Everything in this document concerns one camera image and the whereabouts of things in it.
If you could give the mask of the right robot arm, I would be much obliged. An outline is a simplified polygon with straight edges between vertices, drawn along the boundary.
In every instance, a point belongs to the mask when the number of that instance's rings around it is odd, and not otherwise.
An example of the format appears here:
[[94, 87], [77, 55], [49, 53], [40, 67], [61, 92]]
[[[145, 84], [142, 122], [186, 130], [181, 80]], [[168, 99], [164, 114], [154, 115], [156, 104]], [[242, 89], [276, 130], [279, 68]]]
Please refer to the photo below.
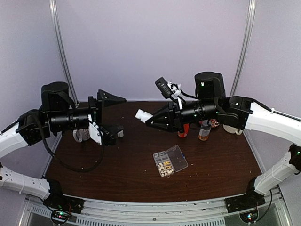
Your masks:
[[257, 176], [241, 204], [250, 208], [270, 189], [301, 170], [301, 120], [275, 111], [249, 97], [225, 95], [223, 76], [201, 72], [194, 76], [195, 101], [170, 102], [146, 120], [148, 127], [167, 132], [184, 132], [184, 125], [216, 119], [238, 130], [258, 131], [280, 137], [292, 144], [289, 151], [265, 173]]

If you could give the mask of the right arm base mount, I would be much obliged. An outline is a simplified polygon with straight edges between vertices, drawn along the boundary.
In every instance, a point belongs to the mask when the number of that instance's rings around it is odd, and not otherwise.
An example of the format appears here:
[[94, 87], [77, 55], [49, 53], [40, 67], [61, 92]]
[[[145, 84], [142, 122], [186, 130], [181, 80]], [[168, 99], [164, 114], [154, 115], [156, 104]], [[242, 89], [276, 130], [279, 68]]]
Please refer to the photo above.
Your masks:
[[255, 179], [249, 181], [245, 194], [225, 199], [228, 213], [240, 212], [240, 219], [247, 224], [255, 223], [259, 219], [258, 207], [266, 203], [264, 195], [255, 192]]

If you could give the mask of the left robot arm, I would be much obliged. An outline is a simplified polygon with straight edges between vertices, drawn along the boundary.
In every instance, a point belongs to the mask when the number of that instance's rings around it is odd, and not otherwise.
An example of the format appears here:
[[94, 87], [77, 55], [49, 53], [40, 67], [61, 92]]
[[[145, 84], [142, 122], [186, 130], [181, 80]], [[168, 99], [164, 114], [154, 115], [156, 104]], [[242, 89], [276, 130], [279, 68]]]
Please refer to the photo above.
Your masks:
[[79, 173], [95, 170], [103, 159], [103, 150], [93, 166], [79, 169], [68, 165], [57, 157], [49, 148], [46, 139], [51, 135], [57, 136], [59, 132], [86, 129], [89, 138], [101, 148], [115, 145], [116, 137], [123, 130], [123, 127], [103, 125], [102, 109], [125, 103], [127, 100], [100, 89], [96, 98], [88, 97], [88, 107], [78, 108], [69, 96], [69, 85], [62, 81], [43, 85], [41, 100], [42, 105], [39, 109], [27, 111], [1, 131], [1, 157], [42, 141], [50, 156], [63, 167]]

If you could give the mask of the taller small white bottle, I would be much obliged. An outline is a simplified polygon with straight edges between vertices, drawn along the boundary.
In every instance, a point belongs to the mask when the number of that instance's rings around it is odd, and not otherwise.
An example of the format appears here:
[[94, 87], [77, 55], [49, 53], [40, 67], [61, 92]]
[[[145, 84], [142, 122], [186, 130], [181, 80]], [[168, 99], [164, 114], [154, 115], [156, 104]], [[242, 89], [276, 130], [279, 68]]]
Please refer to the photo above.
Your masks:
[[122, 138], [123, 136], [124, 136], [124, 132], [121, 130], [121, 131], [119, 131], [118, 133], [117, 133], [117, 136], [119, 137], [119, 138]]

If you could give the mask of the orange pill bottle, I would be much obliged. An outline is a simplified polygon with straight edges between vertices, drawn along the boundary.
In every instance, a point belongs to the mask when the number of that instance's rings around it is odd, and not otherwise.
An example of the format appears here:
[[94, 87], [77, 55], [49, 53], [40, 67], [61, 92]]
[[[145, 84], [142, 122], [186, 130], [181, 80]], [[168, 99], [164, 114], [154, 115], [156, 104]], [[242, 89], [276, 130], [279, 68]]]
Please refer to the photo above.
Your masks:
[[183, 132], [178, 131], [178, 133], [177, 133], [178, 137], [180, 137], [180, 138], [186, 138], [187, 137], [189, 129], [190, 129], [190, 125], [188, 123], [184, 124], [183, 128], [184, 128]]

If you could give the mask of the shorter small white bottle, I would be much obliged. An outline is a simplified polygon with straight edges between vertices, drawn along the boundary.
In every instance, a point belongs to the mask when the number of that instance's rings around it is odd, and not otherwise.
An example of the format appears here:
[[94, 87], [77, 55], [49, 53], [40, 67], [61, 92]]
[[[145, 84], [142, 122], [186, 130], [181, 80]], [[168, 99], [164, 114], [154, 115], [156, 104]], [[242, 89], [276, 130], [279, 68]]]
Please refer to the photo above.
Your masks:
[[146, 123], [147, 120], [149, 120], [150, 118], [152, 118], [153, 115], [143, 111], [141, 109], [138, 109], [138, 111], [136, 112], [135, 118], [139, 119], [141, 122]]

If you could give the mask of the grey capped white orange bottle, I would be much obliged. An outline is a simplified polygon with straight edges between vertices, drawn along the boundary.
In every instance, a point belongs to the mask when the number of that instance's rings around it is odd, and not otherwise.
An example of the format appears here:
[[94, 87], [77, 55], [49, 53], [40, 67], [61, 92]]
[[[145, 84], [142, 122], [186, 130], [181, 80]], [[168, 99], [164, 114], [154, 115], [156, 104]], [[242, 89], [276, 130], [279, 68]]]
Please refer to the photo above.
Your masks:
[[210, 131], [211, 131], [211, 122], [210, 121], [202, 121], [200, 130], [199, 130], [199, 134], [198, 134], [199, 140], [201, 140], [201, 141], [208, 140]]

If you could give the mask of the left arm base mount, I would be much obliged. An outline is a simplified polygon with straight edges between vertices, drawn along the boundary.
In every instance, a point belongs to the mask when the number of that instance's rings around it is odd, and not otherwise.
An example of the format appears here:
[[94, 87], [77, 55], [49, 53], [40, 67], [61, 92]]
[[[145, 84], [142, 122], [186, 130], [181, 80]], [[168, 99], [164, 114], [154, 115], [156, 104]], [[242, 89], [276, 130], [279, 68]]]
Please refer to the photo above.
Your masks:
[[73, 218], [72, 213], [80, 214], [84, 200], [63, 194], [61, 185], [56, 180], [46, 180], [49, 185], [49, 196], [43, 204], [51, 211], [50, 219], [55, 225], [63, 225]]

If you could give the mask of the clear plastic pill organizer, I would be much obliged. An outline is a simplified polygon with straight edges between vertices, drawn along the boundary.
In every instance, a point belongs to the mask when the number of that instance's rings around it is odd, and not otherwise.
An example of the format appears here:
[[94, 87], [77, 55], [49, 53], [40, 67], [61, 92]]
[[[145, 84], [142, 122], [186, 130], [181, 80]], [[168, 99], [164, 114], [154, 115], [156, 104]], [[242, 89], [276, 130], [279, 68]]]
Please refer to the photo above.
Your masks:
[[182, 150], [178, 145], [174, 145], [173, 147], [167, 149], [166, 151], [154, 153], [153, 159], [157, 167], [157, 170], [158, 170], [159, 163], [164, 164], [165, 161], [169, 161], [172, 166], [171, 169], [166, 169], [166, 170], [171, 170], [174, 173], [182, 171], [189, 166]]

